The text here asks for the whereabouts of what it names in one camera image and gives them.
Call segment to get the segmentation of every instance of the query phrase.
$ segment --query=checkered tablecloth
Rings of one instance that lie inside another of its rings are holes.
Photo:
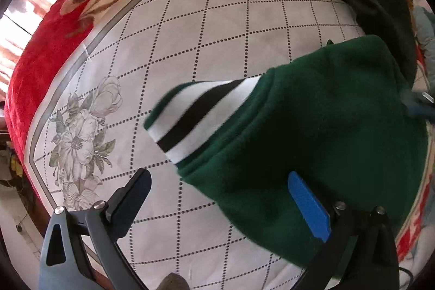
[[[105,77],[116,78],[122,104],[105,117],[105,141],[116,140],[99,199],[124,186],[140,167],[152,190],[119,245],[150,288],[170,272],[192,289],[290,288],[301,270],[246,239],[212,200],[183,183],[175,166],[142,128],[171,88],[192,80],[260,76],[311,53],[331,39],[363,35],[340,0],[140,0],[88,53],[60,93],[51,117],[73,93],[84,99]],[[49,159],[56,123],[47,120],[36,142],[35,166],[51,196],[65,203]]]

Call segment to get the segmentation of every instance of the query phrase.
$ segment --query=black cable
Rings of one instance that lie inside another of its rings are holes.
[[[401,270],[402,272],[408,274],[408,276],[409,276],[409,284],[408,284],[408,286],[411,286],[412,282],[414,281],[414,274],[412,274],[412,272],[410,270],[406,269],[406,268],[399,267],[399,270]]]
[[[9,16],[7,16],[6,14],[3,14],[4,16],[6,16],[11,22],[13,22],[16,26],[18,26],[19,28],[21,28],[22,30],[24,30],[25,32],[27,32],[30,36],[32,36],[32,34],[27,31],[25,28],[23,28],[22,26],[18,25],[16,22],[14,22],[14,20],[12,20]]]

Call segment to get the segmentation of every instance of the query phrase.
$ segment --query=green garment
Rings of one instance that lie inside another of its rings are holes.
[[[356,21],[367,35],[377,35],[384,40],[412,87],[417,73],[417,52],[406,0],[343,1],[355,11]]]
[[[178,173],[244,235],[302,267],[321,241],[288,192],[293,170],[331,202],[384,206],[397,234],[427,150],[425,122],[407,117],[401,104],[407,87],[379,37],[328,45],[269,69],[208,141],[176,164]],[[146,129],[156,115],[150,118]]]

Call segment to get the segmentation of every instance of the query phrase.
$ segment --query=black garment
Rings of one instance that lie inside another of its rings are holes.
[[[412,87],[417,72],[417,52],[406,0],[344,1],[355,11],[356,21],[367,35],[377,35],[384,40]]]

